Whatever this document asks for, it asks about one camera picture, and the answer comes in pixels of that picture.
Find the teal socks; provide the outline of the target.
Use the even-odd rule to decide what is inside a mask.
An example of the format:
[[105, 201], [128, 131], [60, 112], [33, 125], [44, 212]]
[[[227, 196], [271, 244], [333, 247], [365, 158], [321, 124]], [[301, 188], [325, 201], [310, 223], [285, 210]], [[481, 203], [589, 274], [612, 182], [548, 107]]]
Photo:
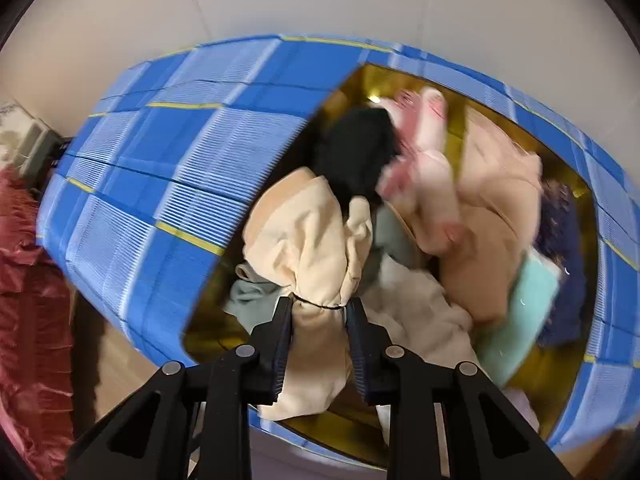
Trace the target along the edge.
[[475, 352], [486, 375], [503, 388], [533, 348], [560, 288], [562, 269], [530, 248], [510, 291], [506, 318], [480, 336]]

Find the beige cloth bundle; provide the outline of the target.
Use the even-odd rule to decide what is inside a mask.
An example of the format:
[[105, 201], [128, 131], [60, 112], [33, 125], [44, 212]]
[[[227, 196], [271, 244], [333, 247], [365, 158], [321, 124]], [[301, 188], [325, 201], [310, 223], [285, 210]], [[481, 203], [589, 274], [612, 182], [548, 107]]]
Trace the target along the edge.
[[324, 412], [345, 388], [352, 361], [344, 307], [372, 244], [369, 202], [341, 207], [328, 180], [299, 168], [267, 190], [243, 231], [245, 260], [293, 300], [293, 338], [277, 401], [260, 416], [282, 420]]

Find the peach cloth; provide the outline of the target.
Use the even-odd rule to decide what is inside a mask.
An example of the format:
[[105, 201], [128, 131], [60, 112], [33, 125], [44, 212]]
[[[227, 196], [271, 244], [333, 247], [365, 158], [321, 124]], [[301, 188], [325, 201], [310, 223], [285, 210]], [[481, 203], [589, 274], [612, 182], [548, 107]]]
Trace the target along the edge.
[[508, 298], [538, 231], [542, 161], [474, 108], [465, 135], [454, 206], [445, 226], [454, 239], [439, 257], [439, 281], [450, 302], [474, 322], [506, 318]]

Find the pink white cloth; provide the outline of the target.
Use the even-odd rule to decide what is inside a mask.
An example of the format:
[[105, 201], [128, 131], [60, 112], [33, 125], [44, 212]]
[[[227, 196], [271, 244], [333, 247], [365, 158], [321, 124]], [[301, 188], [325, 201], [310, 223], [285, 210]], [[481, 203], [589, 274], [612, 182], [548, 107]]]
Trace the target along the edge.
[[427, 255], [442, 256], [462, 237], [464, 226], [447, 157], [447, 103], [432, 87], [401, 89], [378, 107], [394, 127], [399, 154], [382, 170], [376, 192], [394, 208]]

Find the grey green cloth bundle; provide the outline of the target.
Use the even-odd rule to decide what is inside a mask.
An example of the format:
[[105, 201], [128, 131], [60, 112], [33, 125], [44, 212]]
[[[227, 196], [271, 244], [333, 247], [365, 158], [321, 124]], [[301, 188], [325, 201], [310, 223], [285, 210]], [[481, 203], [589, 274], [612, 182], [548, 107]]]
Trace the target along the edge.
[[244, 330], [251, 334], [257, 325], [272, 320], [280, 296], [281, 287], [277, 284], [236, 280], [222, 310], [234, 316]]

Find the small shelf with items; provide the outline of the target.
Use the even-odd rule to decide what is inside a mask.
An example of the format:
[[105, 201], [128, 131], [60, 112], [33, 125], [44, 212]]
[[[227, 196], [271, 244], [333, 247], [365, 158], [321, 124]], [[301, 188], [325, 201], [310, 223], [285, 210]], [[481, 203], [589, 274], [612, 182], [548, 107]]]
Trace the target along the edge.
[[12, 168], [28, 188], [42, 189], [62, 144], [57, 132], [20, 104], [1, 102], [1, 169]]

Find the dark purple cloth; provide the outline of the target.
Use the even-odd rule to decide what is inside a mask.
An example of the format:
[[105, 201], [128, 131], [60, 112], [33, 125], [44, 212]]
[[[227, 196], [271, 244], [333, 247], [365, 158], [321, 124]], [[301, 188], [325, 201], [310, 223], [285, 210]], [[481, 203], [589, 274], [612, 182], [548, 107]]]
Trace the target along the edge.
[[582, 333], [587, 280], [574, 195], [567, 184], [558, 180], [542, 182], [535, 247], [561, 270], [560, 286], [537, 344], [542, 348], [569, 344]]

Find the black sock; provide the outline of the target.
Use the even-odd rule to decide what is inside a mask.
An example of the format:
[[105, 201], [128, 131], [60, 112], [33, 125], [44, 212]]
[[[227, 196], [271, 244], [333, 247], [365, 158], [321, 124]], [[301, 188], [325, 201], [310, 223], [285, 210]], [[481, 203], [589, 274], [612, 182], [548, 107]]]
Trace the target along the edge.
[[312, 170], [325, 177], [343, 214], [350, 201], [364, 197], [371, 204], [383, 168], [399, 154], [395, 127], [387, 110], [359, 107], [345, 113], [326, 132]]

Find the blue plaid mattress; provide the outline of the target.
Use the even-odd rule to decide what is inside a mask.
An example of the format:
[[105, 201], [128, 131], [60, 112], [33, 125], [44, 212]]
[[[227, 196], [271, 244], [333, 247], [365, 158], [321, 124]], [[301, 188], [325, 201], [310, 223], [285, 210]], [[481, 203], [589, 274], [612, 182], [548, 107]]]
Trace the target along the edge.
[[39, 243], [147, 358], [180, 359], [206, 274], [276, 161], [349, 76], [422, 76], [493, 110], [558, 158], [593, 202], [596, 300], [549, 441], [639, 414], [639, 192], [569, 120], [497, 79], [404, 44], [267, 35], [200, 44], [122, 72], [44, 192]]

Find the red satin fabric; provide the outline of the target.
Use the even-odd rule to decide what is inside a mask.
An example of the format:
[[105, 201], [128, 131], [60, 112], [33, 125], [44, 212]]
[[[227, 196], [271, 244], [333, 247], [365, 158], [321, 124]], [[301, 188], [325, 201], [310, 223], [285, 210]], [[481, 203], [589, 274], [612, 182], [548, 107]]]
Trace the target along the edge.
[[65, 472], [73, 443], [70, 290], [39, 245], [38, 204], [1, 170], [1, 429], [38, 479]]

